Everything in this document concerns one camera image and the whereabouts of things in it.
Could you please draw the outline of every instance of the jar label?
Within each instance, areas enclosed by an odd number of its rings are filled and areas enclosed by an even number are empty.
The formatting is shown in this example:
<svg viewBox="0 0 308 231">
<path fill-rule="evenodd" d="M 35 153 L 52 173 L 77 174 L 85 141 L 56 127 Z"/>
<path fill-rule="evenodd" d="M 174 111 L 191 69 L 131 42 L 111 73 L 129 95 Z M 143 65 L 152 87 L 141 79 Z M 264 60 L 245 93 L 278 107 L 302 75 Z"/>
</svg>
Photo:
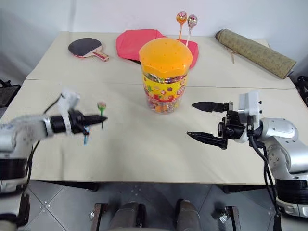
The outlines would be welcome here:
<svg viewBox="0 0 308 231">
<path fill-rule="evenodd" d="M 175 83 L 157 83 L 150 80 L 145 75 L 143 77 L 143 87 L 145 93 L 158 102 L 173 102 L 185 91 L 187 76 Z"/>
</svg>

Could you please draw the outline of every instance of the rolled mat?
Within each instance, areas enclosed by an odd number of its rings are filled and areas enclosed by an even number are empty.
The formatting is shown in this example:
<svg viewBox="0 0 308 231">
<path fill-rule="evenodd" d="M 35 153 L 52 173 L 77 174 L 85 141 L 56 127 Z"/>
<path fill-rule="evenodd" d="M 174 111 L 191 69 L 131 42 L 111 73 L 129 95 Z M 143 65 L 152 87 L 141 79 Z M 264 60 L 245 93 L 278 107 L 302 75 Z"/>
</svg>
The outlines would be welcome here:
<svg viewBox="0 0 308 231">
<path fill-rule="evenodd" d="M 215 37 L 221 44 L 282 79 L 291 73 L 296 64 L 296 61 L 228 29 L 219 31 Z"/>
</svg>

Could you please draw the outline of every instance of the ping pong paddle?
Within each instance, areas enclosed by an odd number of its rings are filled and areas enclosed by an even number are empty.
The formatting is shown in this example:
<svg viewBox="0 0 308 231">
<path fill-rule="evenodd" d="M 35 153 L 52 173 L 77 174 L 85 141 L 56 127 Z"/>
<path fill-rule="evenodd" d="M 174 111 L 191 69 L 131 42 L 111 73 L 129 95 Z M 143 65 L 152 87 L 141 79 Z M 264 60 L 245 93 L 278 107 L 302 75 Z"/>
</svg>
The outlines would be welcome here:
<svg viewBox="0 0 308 231">
<path fill-rule="evenodd" d="M 72 55 L 78 58 L 87 58 L 90 56 L 96 56 L 103 61 L 109 59 L 108 54 L 102 53 L 103 45 L 100 41 L 94 38 L 81 38 L 68 46 L 68 50 Z"/>
</svg>

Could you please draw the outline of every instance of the black cable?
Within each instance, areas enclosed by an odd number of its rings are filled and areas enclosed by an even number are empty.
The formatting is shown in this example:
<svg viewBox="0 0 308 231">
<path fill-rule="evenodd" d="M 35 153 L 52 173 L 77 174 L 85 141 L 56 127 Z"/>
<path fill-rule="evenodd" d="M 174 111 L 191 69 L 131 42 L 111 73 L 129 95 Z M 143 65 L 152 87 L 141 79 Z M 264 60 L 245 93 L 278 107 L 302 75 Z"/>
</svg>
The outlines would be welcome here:
<svg viewBox="0 0 308 231">
<path fill-rule="evenodd" d="M 44 114 L 47 113 L 59 101 L 60 98 L 61 98 L 61 95 L 52 104 L 50 104 L 43 113 Z M 27 177 L 27 182 L 26 182 L 25 187 L 24 187 L 24 191 L 26 190 L 26 188 L 27 188 L 27 186 L 30 182 L 31 172 L 32 172 L 33 155 L 34 155 L 34 152 L 37 149 L 39 143 L 40 143 L 40 141 L 38 141 L 36 143 L 36 145 L 34 146 L 34 148 L 32 149 L 30 156 L 29 156 L 29 159 L 28 159 L 28 162 L 27 162 L 26 172 L 28 173 L 28 177 Z"/>
<path fill-rule="evenodd" d="M 266 157 L 262 154 L 262 152 L 260 152 L 260 150 L 258 149 L 255 139 L 253 136 L 249 136 L 249 141 L 253 147 L 253 149 L 255 150 L 255 152 L 263 159 L 264 161 L 264 169 L 263 169 L 263 173 L 264 173 L 264 181 L 267 187 L 267 191 L 269 193 L 270 199 L 275 207 L 275 212 L 276 215 L 279 215 L 279 211 L 278 211 L 278 207 L 277 207 L 277 202 L 276 202 L 276 192 L 274 189 L 274 184 L 273 184 L 273 180 L 271 178 L 271 174 L 270 174 L 270 170 L 269 170 L 269 166 L 268 166 L 268 160 L 266 159 Z M 267 176 L 269 177 L 269 182 L 270 182 L 270 186 L 272 187 L 272 194 L 270 193 L 270 187 L 268 185 L 268 181 L 267 181 Z"/>
</svg>

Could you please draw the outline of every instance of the floor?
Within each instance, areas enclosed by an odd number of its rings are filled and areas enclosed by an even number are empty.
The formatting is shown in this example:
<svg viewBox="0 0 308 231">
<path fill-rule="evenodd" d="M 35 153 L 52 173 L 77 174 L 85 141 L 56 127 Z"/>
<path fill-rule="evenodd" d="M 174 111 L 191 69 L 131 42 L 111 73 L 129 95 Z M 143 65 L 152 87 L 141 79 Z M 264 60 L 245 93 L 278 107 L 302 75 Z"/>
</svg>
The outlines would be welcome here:
<svg viewBox="0 0 308 231">
<path fill-rule="evenodd" d="M 231 219 L 221 224 L 213 219 L 215 208 L 237 206 L 243 231 L 272 231 L 273 209 L 265 190 L 225 194 L 216 185 L 163 183 L 104 183 L 97 192 L 31 181 L 29 223 L 25 231 L 89 231 L 95 203 L 108 203 L 100 231 L 108 224 L 121 205 L 136 201 L 146 205 L 151 228 L 175 230 L 172 218 L 176 201 L 190 200 L 199 210 L 204 231 L 232 231 Z"/>
</svg>

